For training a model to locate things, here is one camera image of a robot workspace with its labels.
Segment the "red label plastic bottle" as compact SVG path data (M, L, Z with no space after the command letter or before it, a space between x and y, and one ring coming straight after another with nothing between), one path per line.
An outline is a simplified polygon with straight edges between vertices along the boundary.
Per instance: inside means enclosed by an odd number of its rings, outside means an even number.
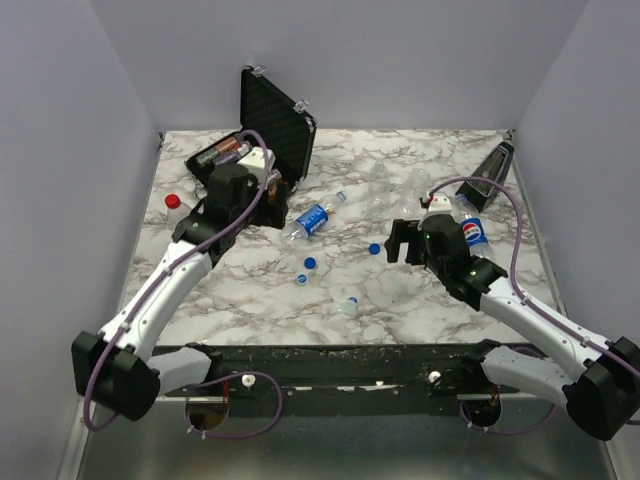
M170 210L166 207L166 221L171 233L175 231L175 228L177 227L178 223L182 219L186 218L191 213L191 210L192 210L192 207L188 203L186 203L182 199L181 201L182 201L182 205L178 209Z

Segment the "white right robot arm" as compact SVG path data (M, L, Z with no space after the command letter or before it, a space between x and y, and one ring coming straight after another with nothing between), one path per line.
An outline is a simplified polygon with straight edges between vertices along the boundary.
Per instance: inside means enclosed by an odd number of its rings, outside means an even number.
M638 412L639 347L633 341L611 341L524 292L513 275L470 253L461 225L449 214L394 220L385 242L388 262L397 262L401 245L408 247L406 263L432 272L450 296L504 323L545 355L534 358L485 341L460 367L467 389L497 384L536 396L603 441Z

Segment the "red bottle cap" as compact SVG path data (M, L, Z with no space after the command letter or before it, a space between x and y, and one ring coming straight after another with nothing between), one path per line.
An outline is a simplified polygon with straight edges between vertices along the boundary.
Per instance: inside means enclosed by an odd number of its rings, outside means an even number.
M182 205L180 197L176 194L169 194L165 197L164 203L170 210L178 209Z

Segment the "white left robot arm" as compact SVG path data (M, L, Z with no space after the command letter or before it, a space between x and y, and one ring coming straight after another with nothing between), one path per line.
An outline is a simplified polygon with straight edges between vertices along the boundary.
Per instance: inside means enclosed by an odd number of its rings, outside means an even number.
M203 236L170 242L130 302L98 332L82 331L73 340L74 380L84 399L88 430L99 432L108 425L94 420L94 406L110 410L113 417L137 421L166 393L192 387L209 395L225 382L221 355L213 347L191 343L161 355L154 349L178 307L251 222L271 170L266 162L257 173L239 164L215 171L213 179L222 184L222 196L214 201L220 214L186 218L181 225L183 230L202 229Z

